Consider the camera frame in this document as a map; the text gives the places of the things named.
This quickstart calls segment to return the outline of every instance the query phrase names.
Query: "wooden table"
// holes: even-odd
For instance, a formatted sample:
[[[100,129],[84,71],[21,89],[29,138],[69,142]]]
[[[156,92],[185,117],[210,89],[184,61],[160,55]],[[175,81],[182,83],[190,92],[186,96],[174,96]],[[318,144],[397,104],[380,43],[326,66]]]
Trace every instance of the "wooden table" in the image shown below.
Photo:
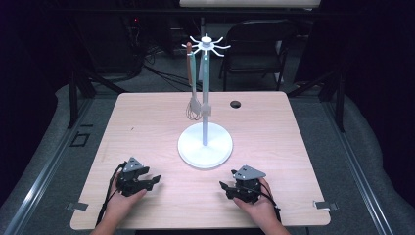
[[[225,196],[219,181],[233,185],[231,169],[250,165],[267,174],[285,226],[326,225],[327,211],[298,125],[283,92],[211,92],[210,122],[232,136],[233,152],[223,165],[200,170],[179,156],[177,140],[188,126],[190,93],[119,95],[79,202],[73,229],[92,229],[116,167],[133,156],[150,167],[147,177],[161,182],[136,205],[120,225],[125,229],[202,229],[255,227]],[[231,101],[242,106],[234,109]]]
[[[320,0],[180,0],[180,7],[318,8]]]

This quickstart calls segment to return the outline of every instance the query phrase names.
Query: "chair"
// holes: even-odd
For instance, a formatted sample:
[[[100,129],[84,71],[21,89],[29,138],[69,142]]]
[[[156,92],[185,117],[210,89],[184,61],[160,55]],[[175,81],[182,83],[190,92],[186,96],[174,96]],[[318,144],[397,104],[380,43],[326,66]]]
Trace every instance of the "chair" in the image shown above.
[[[263,76],[280,73],[276,87],[279,90],[288,45],[296,35],[296,25],[288,20],[245,21],[233,26],[226,35],[226,45],[231,47],[225,50],[219,72],[219,79],[223,78],[223,91],[226,91],[228,72],[262,73]],[[277,41],[282,41],[279,52]]]

